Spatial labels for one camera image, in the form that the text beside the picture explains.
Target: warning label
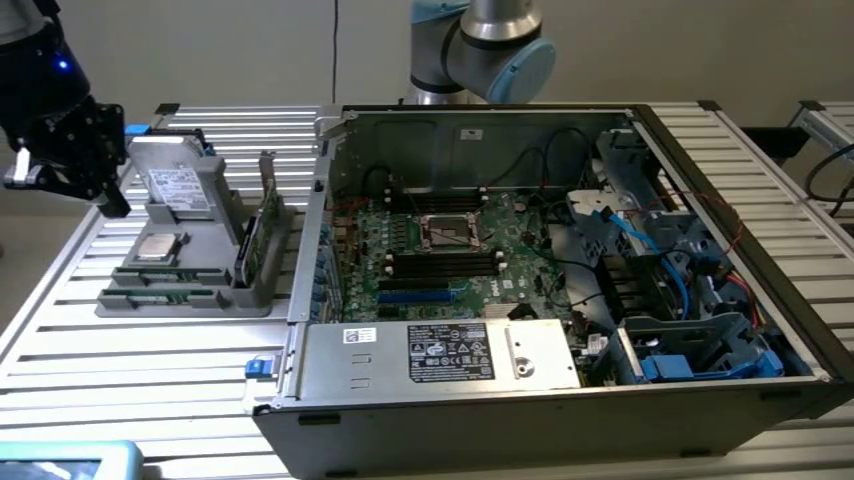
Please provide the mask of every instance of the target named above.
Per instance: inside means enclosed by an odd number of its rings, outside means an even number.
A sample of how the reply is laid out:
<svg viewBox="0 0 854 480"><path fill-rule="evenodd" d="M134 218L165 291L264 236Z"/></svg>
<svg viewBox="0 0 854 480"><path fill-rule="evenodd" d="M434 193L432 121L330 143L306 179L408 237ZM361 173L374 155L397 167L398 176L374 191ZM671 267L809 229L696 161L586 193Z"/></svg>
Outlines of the warning label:
<svg viewBox="0 0 854 480"><path fill-rule="evenodd" d="M410 378L416 383L494 380L486 323L410 325Z"/></svg>
<svg viewBox="0 0 854 480"><path fill-rule="evenodd" d="M161 193L163 203L173 210L187 212L210 208L195 170L191 168L153 169L149 170L149 176L151 184Z"/></svg>

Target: motherboard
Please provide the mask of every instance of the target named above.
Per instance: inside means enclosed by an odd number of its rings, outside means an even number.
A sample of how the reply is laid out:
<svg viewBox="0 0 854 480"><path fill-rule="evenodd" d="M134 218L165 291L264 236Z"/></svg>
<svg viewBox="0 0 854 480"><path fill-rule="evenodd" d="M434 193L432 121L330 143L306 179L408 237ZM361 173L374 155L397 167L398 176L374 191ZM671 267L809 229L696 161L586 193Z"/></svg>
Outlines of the motherboard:
<svg viewBox="0 0 854 480"><path fill-rule="evenodd" d="M346 322L569 318L561 269L522 240L530 195L385 200L338 211Z"/></svg>

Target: aluminum extrusion table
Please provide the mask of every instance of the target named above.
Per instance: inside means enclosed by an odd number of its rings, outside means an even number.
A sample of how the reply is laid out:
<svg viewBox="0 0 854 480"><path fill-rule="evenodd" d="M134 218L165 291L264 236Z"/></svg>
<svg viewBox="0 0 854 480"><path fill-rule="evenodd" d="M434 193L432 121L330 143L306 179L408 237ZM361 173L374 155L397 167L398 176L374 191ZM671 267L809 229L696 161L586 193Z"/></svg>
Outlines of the aluminum extrusion table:
<svg viewBox="0 0 854 480"><path fill-rule="evenodd" d="M852 239L721 111L695 103L654 110L825 322L854 350ZM227 159L226 176L261 195L256 166L277 150L286 203L305 205L314 166L316 107L189 108L161 126L199 127ZM151 479L290 478L245 415L248 360L282 347L281 319L99 318L110 283L146 222L146 190L126 177L131 216L93 210L0 339L0 441L137 442ZM288 302L300 234L277 302ZM581 465L432 478L854 477L854 403L817 421L787 422L724 458Z"/></svg>
<svg viewBox="0 0 854 480"><path fill-rule="evenodd" d="M791 126L804 128L811 137L828 148L828 154L832 154L854 143L854 102L801 102L801 109ZM845 155L845 159L854 166L854 153ZM836 206L829 202L819 203L828 211ZM844 204L836 218L843 225L854 228L854 204Z"/></svg>

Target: cpu socket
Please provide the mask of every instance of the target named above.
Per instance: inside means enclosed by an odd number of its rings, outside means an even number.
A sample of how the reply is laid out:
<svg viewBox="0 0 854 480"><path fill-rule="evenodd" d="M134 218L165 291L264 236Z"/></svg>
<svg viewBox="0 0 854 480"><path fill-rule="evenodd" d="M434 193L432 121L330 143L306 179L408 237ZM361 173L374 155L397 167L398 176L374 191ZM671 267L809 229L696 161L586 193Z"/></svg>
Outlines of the cpu socket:
<svg viewBox="0 0 854 480"><path fill-rule="evenodd" d="M477 250L478 223L473 213L460 215L425 215L421 217L422 250Z"/></svg>

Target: blue cable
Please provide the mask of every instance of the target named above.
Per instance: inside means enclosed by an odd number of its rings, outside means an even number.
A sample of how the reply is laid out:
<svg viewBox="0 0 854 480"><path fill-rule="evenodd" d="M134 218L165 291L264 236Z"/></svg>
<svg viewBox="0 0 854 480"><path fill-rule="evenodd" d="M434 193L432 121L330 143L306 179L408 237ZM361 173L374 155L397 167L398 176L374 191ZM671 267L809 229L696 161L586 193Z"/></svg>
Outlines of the blue cable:
<svg viewBox="0 0 854 480"><path fill-rule="evenodd" d="M653 252L656 252L656 255L663 256L663 252L659 249L659 245L656 244L656 240L653 240L653 238L650 238L648 235L642 234L634 228L632 228L632 226L617 216L617 214L612 214L612 217L609 218L609 220L612 220L614 224L620 228L622 228L629 235L636 237L642 242L646 242L648 245L650 245ZM683 277L680 276L677 267L673 266L673 263L671 263L671 260L668 260L668 257L665 256L663 256L663 265L665 266L665 270L668 270L668 273L671 273L671 276L673 277L675 281L677 282L677 286L680 287L680 293L683 295L683 320L685 320L689 318L689 305L691 305L689 289L685 288L685 282L683 281Z"/></svg>

